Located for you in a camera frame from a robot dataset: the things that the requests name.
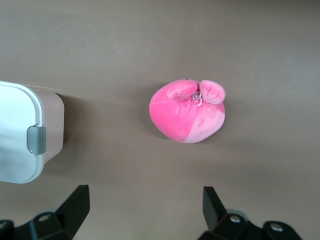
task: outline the white lid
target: white lid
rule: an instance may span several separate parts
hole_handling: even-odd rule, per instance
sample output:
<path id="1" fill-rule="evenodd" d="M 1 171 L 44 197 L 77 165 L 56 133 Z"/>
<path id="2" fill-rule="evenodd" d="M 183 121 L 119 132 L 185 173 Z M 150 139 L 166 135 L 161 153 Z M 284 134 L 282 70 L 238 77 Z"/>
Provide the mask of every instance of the white lid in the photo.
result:
<path id="1" fill-rule="evenodd" d="M 44 166 L 43 105 L 28 87 L 0 81 L 0 181 L 27 183 Z"/>

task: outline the plastic container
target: plastic container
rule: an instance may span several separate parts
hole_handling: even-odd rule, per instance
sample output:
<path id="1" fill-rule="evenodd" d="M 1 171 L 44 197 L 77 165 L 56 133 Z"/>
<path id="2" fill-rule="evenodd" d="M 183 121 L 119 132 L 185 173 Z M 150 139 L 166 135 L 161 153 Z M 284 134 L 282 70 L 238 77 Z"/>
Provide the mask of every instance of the plastic container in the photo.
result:
<path id="1" fill-rule="evenodd" d="M 63 147 L 64 104 L 52 92 L 0 81 L 0 181 L 37 178 Z"/>

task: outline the plush toy ear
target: plush toy ear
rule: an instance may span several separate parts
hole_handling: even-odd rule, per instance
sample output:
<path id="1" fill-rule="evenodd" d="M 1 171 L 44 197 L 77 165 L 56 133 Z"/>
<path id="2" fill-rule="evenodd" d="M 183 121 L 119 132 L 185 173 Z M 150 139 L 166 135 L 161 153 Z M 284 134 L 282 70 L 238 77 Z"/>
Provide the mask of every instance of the plush toy ear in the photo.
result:
<path id="1" fill-rule="evenodd" d="M 166 95 L 174 101 L 182 102 L 190 98 L 198 89 L 197 83 L 193 80 L 177 80 L 170 83 Z"/>
<path id="2" fill-rule="evenodd" d="M 225 100 L 224 88 L 214 81 L 202 80 L 199 89 L 203 100 L 208 104 L 220 104 Z"/>

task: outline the pink ball-shaped plush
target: pink ball-shaped plush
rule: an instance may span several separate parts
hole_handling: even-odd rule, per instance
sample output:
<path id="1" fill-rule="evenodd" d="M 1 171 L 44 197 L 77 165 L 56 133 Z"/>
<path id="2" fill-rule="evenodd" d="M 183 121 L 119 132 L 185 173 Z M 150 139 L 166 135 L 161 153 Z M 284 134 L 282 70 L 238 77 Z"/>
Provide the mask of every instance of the pink ball-shaped plush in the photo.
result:
<path id="1" fill-rule="evenodd" d="M 221 128 L 225 120 L 225 90 L 214 81 L 173 81 L 152 97 L 149 105 L 154 125 L 168 138 L 197 143 Z"/>

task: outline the screw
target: screw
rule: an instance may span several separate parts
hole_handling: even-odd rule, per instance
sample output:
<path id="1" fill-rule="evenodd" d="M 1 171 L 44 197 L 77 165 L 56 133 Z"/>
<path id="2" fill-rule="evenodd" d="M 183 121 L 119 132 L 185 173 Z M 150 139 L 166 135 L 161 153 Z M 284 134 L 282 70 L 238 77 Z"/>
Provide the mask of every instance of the screw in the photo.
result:
<path id="1" fill-rule="evenodd" d="M 231 215 L 230 220 L 236 224 L 240 223 L 240 218 L 236 215 Z"/>
<path id="2" fill-rule="evenodd" d="M 39 217 L 38 221 L 43 222 L 47 220 L 49 217 L 50 217 L 50 214 L 42 215 L 41 217 Z"/>
<path id="3" fill-rule="evenodd" d="M 270 227 L 277 232 L 282 232 L 284 230 L 278 223 L 271 223 Z"/>

